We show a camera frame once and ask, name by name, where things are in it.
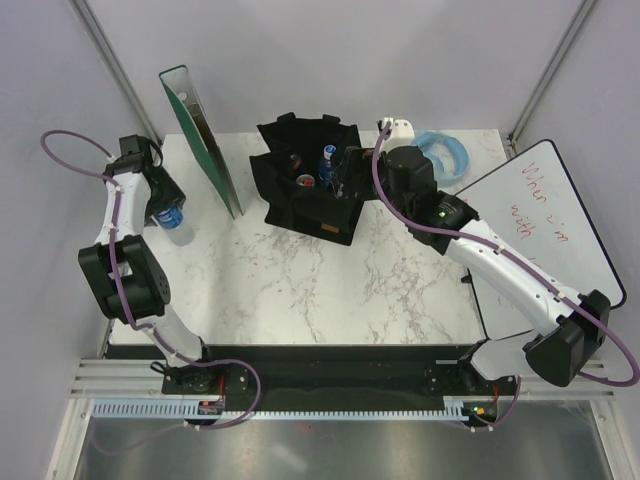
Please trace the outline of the blue label water bottle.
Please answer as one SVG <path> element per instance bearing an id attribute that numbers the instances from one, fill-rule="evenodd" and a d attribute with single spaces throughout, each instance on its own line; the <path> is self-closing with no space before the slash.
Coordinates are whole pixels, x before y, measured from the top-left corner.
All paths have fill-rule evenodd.
<path id="1" fill-rule="evenodd" d="M 331 175 L 333 171 L 332 157 L 336 152 L 334 145 L 326 145 L 322 151 L 322 157 L 319 161 L 319 178 L 323 185 L 328 185 L 331 182 Z"/>

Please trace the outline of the Red Bull can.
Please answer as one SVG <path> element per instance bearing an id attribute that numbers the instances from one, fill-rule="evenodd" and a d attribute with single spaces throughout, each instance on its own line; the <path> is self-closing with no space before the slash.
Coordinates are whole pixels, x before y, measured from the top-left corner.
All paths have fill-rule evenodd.
<path id="1" fill-rule="evenodd" d="M 315 183 L 315 178 L 310 174 L 302 174 L 296 178 L 296 184 L 300 187 L 313 188 Z"/>
<path id="2" fill-rule="evenodd" d="M 303 168 L 303 165 L 303 160 L 299 155 L 293 154 L 290 156 L 290 166 L 293 172 L 300 171 Z"/>

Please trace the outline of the black canvas bag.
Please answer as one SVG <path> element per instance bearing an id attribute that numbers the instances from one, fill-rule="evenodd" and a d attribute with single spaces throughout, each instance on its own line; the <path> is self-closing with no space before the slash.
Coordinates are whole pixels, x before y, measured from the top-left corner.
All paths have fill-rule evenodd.
<path id="1" fill-rule="evenodd" d="M 351 245 L 364 202 L 335 198 L 330 185 L 322 184 L 318 167 L 326 145 L 337 148 L 332 157 L 337 165 L 347 147 L 360 147 L 358 127 L 343 124 L 331 115 L 308 119 L 290 112 L 271 123 L 259 124 L 257 129 L 268 152 L 252 155 L 250 165 L 258 194 L 269 205 L 265 222 L 340 245 Z M 291 170 L 293 154 L 303 160 L 300 171 Z M 302 174 L 315 178 L 313 188 L 296 184 L 296 178 Z"/>

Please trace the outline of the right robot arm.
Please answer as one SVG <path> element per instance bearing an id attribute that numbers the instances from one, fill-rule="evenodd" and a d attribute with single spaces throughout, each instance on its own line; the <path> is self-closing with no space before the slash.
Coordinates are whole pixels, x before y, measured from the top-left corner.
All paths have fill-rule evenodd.
<path id="1" fill-rule="evenodd" d="M 568 287 L 513 251 L 476 210 L 437 187 L 431 162 L 414 146 L 349 147 L 338 172 L 347 193 L 382 201 L 415 240 L 467 267 L 528 321 L 521 333 L 472 347 L 457 371 L 465 391 L 481 393 L 495 379 L 527 372 L 557 387 L 583 375 L 609 336 L 603 293 Z"/>

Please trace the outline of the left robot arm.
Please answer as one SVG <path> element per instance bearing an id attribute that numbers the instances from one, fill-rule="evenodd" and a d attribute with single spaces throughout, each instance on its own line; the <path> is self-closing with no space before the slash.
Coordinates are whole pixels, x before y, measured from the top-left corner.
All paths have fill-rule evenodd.
<path id="1" fill-rule="evenodd" d="M 219 369 L 205 359 L 204 343 L 170 306 L 169 280 L 143 238 L 155 224 L 167 231 L 185 226 L 186 196 L 162 166 L 162 152 L 139 135 L 119 139 L 120 155 L 102 174 L 108 192 L 95 243 L 78 253 L 80 268 L 101 312 L 142 332 L 164 354 L 153 368 L 166 379 L 208 393 Z"/>

